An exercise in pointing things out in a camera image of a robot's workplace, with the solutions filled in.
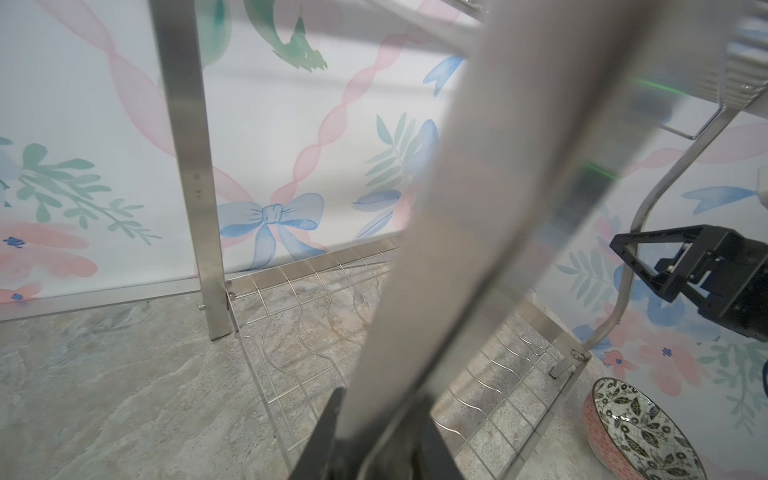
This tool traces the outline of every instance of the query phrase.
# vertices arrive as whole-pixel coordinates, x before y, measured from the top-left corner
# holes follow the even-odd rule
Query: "patterned bowl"
[[[592,451],[621,480],[707,480],[677,425],[621,380],[595,382],[584,401],[584,422]]]

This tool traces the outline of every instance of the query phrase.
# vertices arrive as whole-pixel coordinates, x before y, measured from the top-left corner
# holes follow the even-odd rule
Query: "green line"
[[[656,83],[654,81],[644,80],[642,78],[633,78],[632,80],[636,81],[637,83],[646,85],[648,87],[658,88],[659,90],[670,91],[670,92],[672,92],[674,94],[678,94],[678,95],[688,95],[684,91],[676,90],[676,89],[674,89],[672,87],[668,87],[666,85],[658,84],[658,83]]]
[[[592,170],[593,172],[599,173],[600,175],[603,175],[604,177],[608,177],[611,180],[618,180],[619,177],[616,175],[613,175],[611,172],[607,170],[603,170],[602,168],[594,165],[594,164],[585,164],[582,166],[585,170]]]

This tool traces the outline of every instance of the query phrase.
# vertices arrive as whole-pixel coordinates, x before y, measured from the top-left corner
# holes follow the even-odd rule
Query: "blue bow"
[[[325,253],[296,238],[286,227],[315,230],[323,216],[324,202],[318,194],[299,195],[287,205],[262,208],[254,202],[234,202],[218,207],[222,237],[242,237],[256,232],[256,249],[250,269],[264,268],[275,257],[275,237],[267,225],[277,225],[280,240],[294,260],[304,260]]]

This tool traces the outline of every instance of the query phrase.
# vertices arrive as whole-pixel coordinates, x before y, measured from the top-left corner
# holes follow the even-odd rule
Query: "floral wallpaper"
[[[406,3],[473,22],[440,0]],[[227,271],[405,228],[463,59],[333,0],[195,5]],[[194,276],[145,2],[11,0],[0,45],[0,303]],[[536,287],[581,338],[616,298],[608,242],[686,147],[660,132]],[[649,227],[712,223],[768,240],[766,166],[768,123],[743,114]],[[686,300],[661,302],[641,283],[632,295],[598,358],[673,416],[711,478],[766,478],[768,350]]]

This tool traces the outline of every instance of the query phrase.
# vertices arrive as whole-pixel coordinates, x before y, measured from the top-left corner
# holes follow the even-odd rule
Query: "pink bowl exterior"
[[[619,448],[611,440],[605,431],[603,422],[600,421],[598,409],[594,406],[592,392],[589,392],[584,400],[584,424],[587,426],[587,440],[592,451],[608,470],[614,473],[620,480],[644,480],[637,473],[630,462],[624,457]]]

